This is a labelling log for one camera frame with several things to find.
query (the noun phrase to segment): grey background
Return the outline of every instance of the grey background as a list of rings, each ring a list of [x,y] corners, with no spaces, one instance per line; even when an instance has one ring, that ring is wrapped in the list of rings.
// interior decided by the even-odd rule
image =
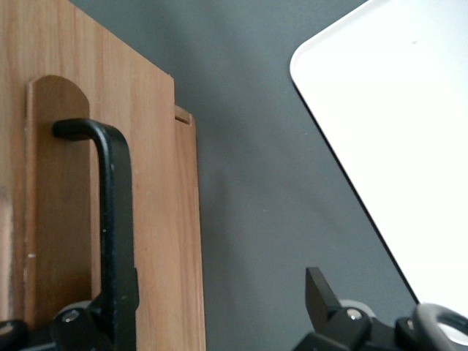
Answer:
[[[294,50],[363,0],[73,2],[172,75],[197,119],[208,351],[291,350],[312,328],[308,266],[383,322],[411,313],[289,74]]]

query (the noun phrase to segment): wood edge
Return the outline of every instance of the wood edge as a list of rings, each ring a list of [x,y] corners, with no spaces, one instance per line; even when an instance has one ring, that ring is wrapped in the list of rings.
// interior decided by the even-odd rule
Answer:
[[[92,18],[90,15],[88,15],[86,12],[84,12],[81,8],[79,8],[78,6],[76,6],[75,4],[73,4],[70,0],[65,0],[66,3],[70,4],[71,6],[73,6],[73,10],[75,11],[75,16],[77,15],[82,15],[82,16],[86,16],[89,20],[92,20],[96,26],[98,27],[102,27],[106,30],[106,34],[107,35],[110,35],[112,37],[115,37],[119,42],[122,43],[122,45],[125,45],[127,46],[129,49],[131,49],[133,51],[133,53],[139,57],[141,57],[142,59],[144,59],[146,61],[147,64],[150,64],[151,66],[153,67],[156,67],[163,75],[165,75],[167,78],[170,78],[171,80],[173,80],[173,78],[167,74],[166,72],[164,72],[162,69],[160,69],[158,66],[156,66],[154,63],[152,63],[150,60],[148,60],[145,56],[143,56],[141,53],[139,53],[135,48],[133,48],[132,46],[128,45],[125,41],[123,41],[122,39],[120,39],[119,37],[117,37],[113,32],[111,32],[106,26],[102,25],[101,23],[99,23],[97,20],[95,20],[94,18]]]
[[[34,198],[36,197],[36,135],[33,133],[34,130],[34,85],[42,77],[31,80],[26,86],[26,124],[25,124],[25,136],[26,136],[26,200],[25,200],[25,230],[24,230],[24,261],[23,261],[23,305],[24,313],[23,318],[25,321],[31,320],[34,315],[35,307],[35,286],[29,284],[26,272],[30,276],[35,276],[36,265],[34,264],[34,252],[36,251],[36,243],[34,240],[34,219],[36,217],[36,203]]]
[[[175,119],[188,125],[195,124],[193,115],[177,105],[175,106]]]

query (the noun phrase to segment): white board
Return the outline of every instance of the white board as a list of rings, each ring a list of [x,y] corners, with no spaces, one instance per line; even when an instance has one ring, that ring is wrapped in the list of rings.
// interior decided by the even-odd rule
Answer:
[[[468,1],[370,0],[290,71],[418,300],[468,316]]]

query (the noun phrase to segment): wood grain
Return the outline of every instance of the wood grain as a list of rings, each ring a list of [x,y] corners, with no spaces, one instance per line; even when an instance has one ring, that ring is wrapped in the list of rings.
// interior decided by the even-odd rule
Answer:
[[[32,81],[27,96],[25,321],[38,328],[91,299],[89,142],[51,132],[54,121],[88,118],[89,103],[55,75]]]
[[[175,108],[184,350],[202,351],[206,350],[206,344],[195,119],[191,113]]]
[[[59,75],[88,97],[90,118],[120,129],[130,147],[140,283],[137,347],[188,350],[186,299],[201,295],[183,291],[187,287],[183,265],[190,261],[181,258],[179,237],[175,142],[179,122],[174,119],[173,79],[66,0],[2,0],[0,26],[0,187],[11,201],[13,218],[12,235],[0,237],[0,247],[13,248],[11,264],[0,272],[0,296],[8,300],[0,317],[24,317],[24,261],[33,254],[24,245],[26,84],[43,75]],[[94,294],[99,291],[95,157],[91,148]],[[5,274],[11,279],[4,279]],[[200,308],[197,302],[193,306]]]

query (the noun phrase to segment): black plastic part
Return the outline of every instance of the black plastic part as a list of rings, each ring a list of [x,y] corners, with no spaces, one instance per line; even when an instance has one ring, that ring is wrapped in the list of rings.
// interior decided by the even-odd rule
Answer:
[[[317,267],[306,269],[306,308],[316,332],[322,331],[333,314],[342,308]]]
[[[28,328],[22,320],[0,322],[0,351],[17,350],[26,343]]]
[[[53,134],[92,139],[99,157],[101,294],[90,311],[115,350],[136,350],[137,274],[133,253],[132,169],[127,142],[114,127],[87,118],[57,121]]]
[[[451,309],[432,303],[422,303],[412,316],[419,348],[425,351],[457,351],[452,342],[439,327],[449,325],[468,336],[468,319]]]
[[[395,323],[396,343],[408,351],[418,350],[418,339],[410,318],[399,318]]]
[[[58,350],[112,351],[110,340],[100,332],[85,309],[70,309],[53,321],[50,332]]]
[[[353,310],[359,313],[358,319],[348,315]],[[335,313],[323,328],[321,334],[334,340],[346,350],[357,350],[369,338],[371,333],[371,319],[360,309],[342,308]]]

